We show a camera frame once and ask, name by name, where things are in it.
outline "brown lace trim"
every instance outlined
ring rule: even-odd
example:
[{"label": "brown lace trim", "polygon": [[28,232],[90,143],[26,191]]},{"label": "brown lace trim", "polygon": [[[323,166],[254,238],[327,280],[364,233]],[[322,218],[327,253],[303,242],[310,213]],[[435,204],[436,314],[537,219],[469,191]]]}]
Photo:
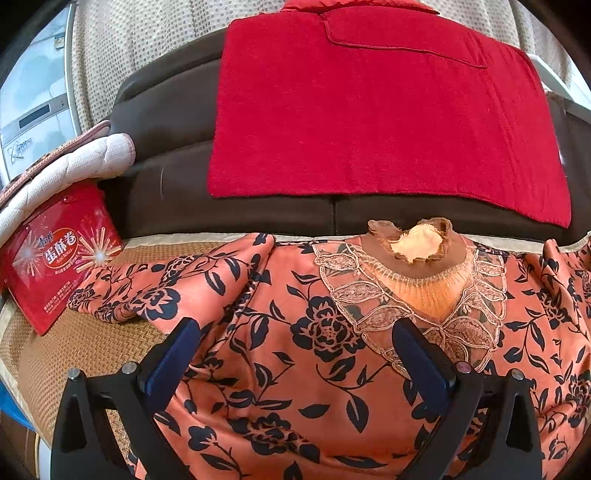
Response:
[{"label": "brown lace trim", "polygon": [[410,263],[428,263],[435,260],[440,260],[447,254],[449,246],[449,233],[452,231],[452,223],[446,218],[431,218],[430,220],[421,220],[413,228],[409,230],[401,230],[396,227],[392,222],[388,220],[370,220],[368,222],[369,233],[373,235],[376,240],[382,245],[383,249],[392,255],[397,260],[408,261],[407,257],[403,254],[393,251],[390,248],[391,242],[399,241],[401,238],[409,235],[420,225],[429,225],[433,228],[433,231],[439,234],[442,239],[439,250],[429,255],[427,258],[415,258]]},{"label": "brown lace trim", "polygon": [[506,313],[505,265],[499,255],[467,247],[473,262],[471,281],[452,312],[440,321],[421,314],[370,278],[360,266],[356,253],[362,251],[357,245],[334,241],[313,248],[320,276],[339,310],[366,344],[402,376],[408,378],[408,373],[392,345],[392,326],[403,317],[412,319],[453,362],[466,361],[477,372],[484,370],[496,349]]}]

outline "white quilted cushion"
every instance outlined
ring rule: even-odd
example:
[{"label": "white quilted cushion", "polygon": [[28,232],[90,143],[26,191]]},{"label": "white quilted cushion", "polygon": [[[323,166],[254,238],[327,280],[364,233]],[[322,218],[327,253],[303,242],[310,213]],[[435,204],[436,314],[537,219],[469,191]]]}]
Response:
[{"label": "white quilted cushion", "polygon": [[43,202],[73,183],[121,175],[135,160],[127,134],[98,138],[60,157],[26,184],[0,212],[0,247]]}]

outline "screw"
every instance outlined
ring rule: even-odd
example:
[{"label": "screw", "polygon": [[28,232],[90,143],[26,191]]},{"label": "screw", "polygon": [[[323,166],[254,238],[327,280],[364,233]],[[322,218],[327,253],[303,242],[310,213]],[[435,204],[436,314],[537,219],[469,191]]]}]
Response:
[{"label": "screw", "polygon": [[456,370],[461,374],[469,374],[472,371],[472,366],[468,362],[456,363]]},{"label": "screw", "polygon": [[135,362],[127,362],[124,366],[121,367],[121,371],[125,375],[131,375],[138,369],[138,364]]},{"label": "screw", "polygon": [[511,376],[513,378],[515,378],[516,380],[523,380],[525,378],[525,375],[523,374],[523,372],[521,370],[519,370],[518,368],[514,368],[511,370]]},{"label": "screw", "polygon": [[68,380],[75,380],[80,376],[80,369],[72,367],[68,369]]}]

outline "orange floral fabric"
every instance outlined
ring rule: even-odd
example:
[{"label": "orange floral fabric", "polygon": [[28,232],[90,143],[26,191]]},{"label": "orange floral fabric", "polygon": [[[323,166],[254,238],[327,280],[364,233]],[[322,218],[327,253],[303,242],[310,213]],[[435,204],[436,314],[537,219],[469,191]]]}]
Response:
[{"label": "orange floral fabric", "polygon": [[[70,307],[106,322],[137,314],[165,333],[186,316],[199,323],[202,342],[155,418],[200,480],[395,478],[437,421],[380,336],[396,309],[454,359],[525,373],[551,480],[590,419],[591,245],[562,254],[548,241],[538,255],[463,241],[475,270],[447,318],[363,269],[359,238],[280,244],[264,234],[207,255],[96,269]],[[483,415],[450,474],[470,458]]]}]

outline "beige dotted curtain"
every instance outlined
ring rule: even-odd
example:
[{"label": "beige dotted curtain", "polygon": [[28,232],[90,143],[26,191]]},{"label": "beige dotted curtain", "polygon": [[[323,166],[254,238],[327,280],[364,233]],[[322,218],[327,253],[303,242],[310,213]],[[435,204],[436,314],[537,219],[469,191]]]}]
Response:
[{"label": "beige dotted curtain", "polygon": [[[235,18],[278,11],[284,0],[79,0],[72,76],[85,131],[109,115],[123,81],[181,45]],[[424,0],[442,16],[529,53],[567,83],[569,57],[552,33],[517,0]]]}]

